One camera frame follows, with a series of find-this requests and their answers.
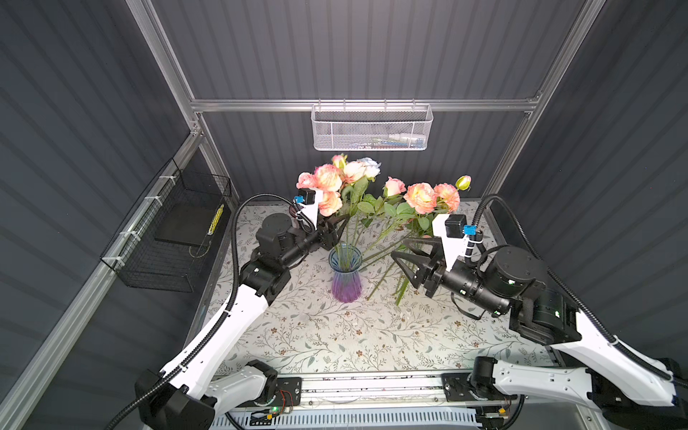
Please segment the pink cream spray rose stem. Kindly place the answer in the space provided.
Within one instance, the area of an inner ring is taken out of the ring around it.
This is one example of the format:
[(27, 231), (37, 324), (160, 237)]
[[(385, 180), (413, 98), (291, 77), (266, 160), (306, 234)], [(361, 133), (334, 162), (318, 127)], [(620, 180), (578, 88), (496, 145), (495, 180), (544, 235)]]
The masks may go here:
[[(347, 156), (338, 154), (333, 157), (330, 164), (324, 164), (318, 167), (314, 173), (301, 173), (297, 181), (298, 190), (301, 188), (313, 188), (324, 192), (323, 200), (319, 205), (320, 213), (318, 222), (328, 217), (343, 217), (344, 229), (349, 222), (349, 216), (341, 211), (343, 209), (341, 191), (345, 185), (343, 170), (346, 165)], [(303, 225), (299, 221), (298, 223), (301, 229), (303, 229)], [(316, 228), (313, 231), (305, 231), (306, 236), (309, 237), (311, 234), (315, 233), (315, 231)]]

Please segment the blue purple glass vase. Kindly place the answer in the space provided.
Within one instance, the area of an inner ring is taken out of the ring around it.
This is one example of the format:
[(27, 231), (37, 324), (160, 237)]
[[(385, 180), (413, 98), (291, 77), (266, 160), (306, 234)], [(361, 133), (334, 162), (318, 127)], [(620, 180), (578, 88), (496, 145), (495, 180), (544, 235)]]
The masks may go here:
[(333, 269), (331, 293), (342, 303), (352, 303), (362, 294), (363, 286), (360, 278), (360, 268), (363, 255), (354, 245), (341, 244), (331, 250), (328, 258)]

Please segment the white rose stem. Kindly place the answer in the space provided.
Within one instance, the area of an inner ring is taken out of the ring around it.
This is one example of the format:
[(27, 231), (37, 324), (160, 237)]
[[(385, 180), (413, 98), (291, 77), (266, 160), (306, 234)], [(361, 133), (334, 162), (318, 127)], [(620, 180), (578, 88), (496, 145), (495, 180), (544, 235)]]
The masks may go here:
[(374, 159), (362, 158), (359, 159), (358, 162), (364, 166), (364, 175), (369, 181), (374, 181), (380, 174), (381, 163)]

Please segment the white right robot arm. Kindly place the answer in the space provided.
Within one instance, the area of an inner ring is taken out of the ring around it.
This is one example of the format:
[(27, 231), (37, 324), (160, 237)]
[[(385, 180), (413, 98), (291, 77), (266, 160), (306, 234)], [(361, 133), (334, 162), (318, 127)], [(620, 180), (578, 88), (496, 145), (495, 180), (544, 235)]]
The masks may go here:
[(433, 297), (445, 288), (509, 329), (545, 347), (560, 365), (528, 367), (477, 357), (462, 385), (480, 400), (525, 396), (568, 401), (625, 429), (685, 429), (687, 401), (677, 390), (678, 366), (632, 350), (602, 333), (580, 305), (546, 284), (546, 265), (532, 253), (501, 245), (476, 262), (446, 251), (442, 238), (408, 239), (392, 253), (408, 282)]

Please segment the peach spray rose branch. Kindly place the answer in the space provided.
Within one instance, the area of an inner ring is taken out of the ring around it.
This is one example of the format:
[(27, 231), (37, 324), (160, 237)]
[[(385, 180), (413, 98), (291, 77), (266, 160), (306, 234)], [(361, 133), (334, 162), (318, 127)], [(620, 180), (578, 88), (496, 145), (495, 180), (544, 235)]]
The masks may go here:
[[(385, 248), (379, 247), (379, 244), (392, 236), (395, 231), (401, 231), (413, 237), (428, 237), (431, 234), (432, 221), (437, 215), (457, 213), (462, 202), (460, 194), (468, 191), (471, 184), (472, 177), (468, 175), (459, 177), (453, 184), (440, 183), (434, 186), (427, 182), (405, 184), (407, 191), (402, 195), (401, 203), (397, 207), (399, 227), (382, 239), (370, 252), (364, 253), (364, 256), (373, 263), (396, 248), (397, 245), (395, 244)], [(365, 211), (361, 202), (358, 204), (358, 213), (360, 214), (358, 224), (360, 226), (362, 226), (361, 220), (363, 219), (362, 211)]]

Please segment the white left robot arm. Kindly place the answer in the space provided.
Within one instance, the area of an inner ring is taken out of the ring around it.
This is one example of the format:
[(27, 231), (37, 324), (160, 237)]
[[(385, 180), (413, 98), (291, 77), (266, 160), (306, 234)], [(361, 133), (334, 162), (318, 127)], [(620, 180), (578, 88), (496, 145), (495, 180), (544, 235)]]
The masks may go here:
[(333, 216), (299, 229), (286, 213), (268, 216), (221, 310), (161, 371), (146, 371), (137, 380), (141, 421), (152, 429), (208, 429), (216, 417), (245, 403), (263, 407), (277, 401), (278, 373), (257, 359), (230, 376), (218, 379), (215, 373), (290, 282), (291, 268), (319, 248), (333, 249), (348, 222), (347, 216)]

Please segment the light pink rose stem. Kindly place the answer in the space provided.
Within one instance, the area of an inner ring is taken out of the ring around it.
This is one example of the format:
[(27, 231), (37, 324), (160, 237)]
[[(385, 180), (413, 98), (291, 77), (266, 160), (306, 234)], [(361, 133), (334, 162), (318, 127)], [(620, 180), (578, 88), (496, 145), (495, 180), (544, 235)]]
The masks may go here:
[(393, 177), (388, 177), (383, 186), (382, 195), (374, 197), (367, 193), (362, 200), (365, 207), (361, 225), (365, 227), (359, 235), (368, 241), (364, 253), (370, 252), (378, 243), (399, 227), (397, 207), (402, 195), (407, 191), (405, 184)]

